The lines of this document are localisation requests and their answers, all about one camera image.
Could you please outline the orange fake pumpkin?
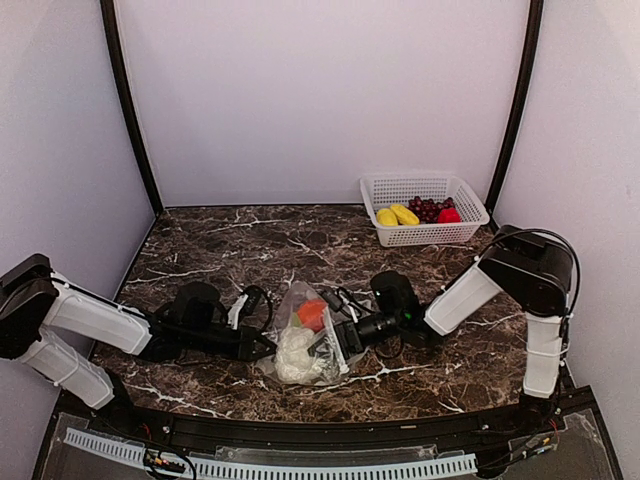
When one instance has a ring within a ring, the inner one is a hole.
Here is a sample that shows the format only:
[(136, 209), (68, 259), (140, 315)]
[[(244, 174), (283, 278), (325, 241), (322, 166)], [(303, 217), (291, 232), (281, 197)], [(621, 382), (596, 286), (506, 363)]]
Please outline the orange fake pumpkin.
[(323, 330), (324, 311), (326, 307), (326, 302), (321, 298), (311, 299), (304, 302), (297, 310), (300, 325), (315, 333)]

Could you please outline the polka dot zip bag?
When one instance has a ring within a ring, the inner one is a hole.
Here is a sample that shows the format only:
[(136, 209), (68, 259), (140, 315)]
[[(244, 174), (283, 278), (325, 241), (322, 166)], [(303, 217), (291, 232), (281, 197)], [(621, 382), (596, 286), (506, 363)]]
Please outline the polka dot zip bag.
[(350, 372), (328, 303), (305, 282), (294, 282), (267, 330), (273, 354), (256, 362), (266, 377), (285, 385), (333, 385)]

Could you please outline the white fake cauliflower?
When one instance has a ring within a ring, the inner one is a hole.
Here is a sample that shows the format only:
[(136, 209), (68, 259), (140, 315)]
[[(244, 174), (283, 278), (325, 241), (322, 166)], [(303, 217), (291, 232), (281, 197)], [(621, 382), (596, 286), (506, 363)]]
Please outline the white fake cauliflower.
[(315, 333), (305, 327), (286, 327), (280, 337), (275, 356), (275, 369), (283, 384), (313, 383), (321, 373), (319, 359), (308, 352)]

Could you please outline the yellow fake lemon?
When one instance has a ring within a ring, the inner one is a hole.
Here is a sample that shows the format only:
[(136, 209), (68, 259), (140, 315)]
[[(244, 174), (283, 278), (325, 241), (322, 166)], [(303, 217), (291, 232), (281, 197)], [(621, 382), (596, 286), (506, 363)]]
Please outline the yellow fake lemon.
[(382, 208), (376, 213), (376, 221), (385, 227), (398, 226), (398, 219), (395, 213), (390, 208)]

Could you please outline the yellow fake banana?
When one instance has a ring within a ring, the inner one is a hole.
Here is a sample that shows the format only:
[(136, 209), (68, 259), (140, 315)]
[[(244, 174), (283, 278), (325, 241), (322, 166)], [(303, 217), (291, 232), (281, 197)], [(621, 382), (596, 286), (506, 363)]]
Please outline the yellow fake banana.
[(420, 224), (418, 216), (402, 204), (392, 204), (390, 210), (396, 216), (397, 222), (401, 225), (417, 226)]

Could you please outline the purple fake grapes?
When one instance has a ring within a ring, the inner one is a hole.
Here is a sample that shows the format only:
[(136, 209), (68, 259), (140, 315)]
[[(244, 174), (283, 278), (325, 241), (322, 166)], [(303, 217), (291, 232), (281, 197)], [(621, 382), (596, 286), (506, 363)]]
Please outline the purple fake grapes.
[(439, 224), (437, 222), (439, 212), (444, 208), (455, 207), (454, 200), (451, 197), (443, 201), (435, 201), (432, 198), (423, 199), (415, 196), (409, 201), (409, 209), (415, 213), (422, 223)]

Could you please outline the red fake pepper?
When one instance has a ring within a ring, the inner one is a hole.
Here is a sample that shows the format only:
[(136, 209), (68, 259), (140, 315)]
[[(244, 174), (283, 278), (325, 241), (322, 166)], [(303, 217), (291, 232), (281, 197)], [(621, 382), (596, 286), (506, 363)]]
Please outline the red fake pepper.
[(439, 212), (437, 222), (439, 224), (460, 223), (461, 217), (455, 207), (444, 208)]

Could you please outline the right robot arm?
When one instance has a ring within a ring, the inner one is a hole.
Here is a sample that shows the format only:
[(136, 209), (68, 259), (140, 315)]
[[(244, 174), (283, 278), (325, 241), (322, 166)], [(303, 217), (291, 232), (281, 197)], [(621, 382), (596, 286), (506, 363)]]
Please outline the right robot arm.
[(570, 347), (581, 286), (582, 265), (568, 239), (542, 228), (505, 225), (428, 302), (419, 299), (406, 275), (376, 274), (370, 281), (373, 306), (335, 325), (333, 337), (345, 360), (392, 337), (427, 348), (505, 301), (527, 329), (521, 384), (527, 398), (511, 410), (510, 424), (530, 434), (549, 416), (546, 400), (555, 394)]

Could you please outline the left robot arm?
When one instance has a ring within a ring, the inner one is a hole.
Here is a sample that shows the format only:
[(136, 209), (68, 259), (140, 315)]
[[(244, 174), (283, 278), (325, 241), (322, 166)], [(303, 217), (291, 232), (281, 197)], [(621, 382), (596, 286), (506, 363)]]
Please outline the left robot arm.
[(115, 347), (149, 362), (174, 360), (186, 350), (254, 362), (275, 353), (264, 326), (243, 324), (260, 301), (247, 287), (230, 307), (205, 282), (191, 282), (153, 312), (107, 300), (55, 272), (36, 253), (1, 277), (1, 356), (28, 365), (55, 386), (101, 411), (120, 436), (141, 427), (140, 412), (126, 401), (120, 380), (91, 363), (56, 334), (57, 329)]

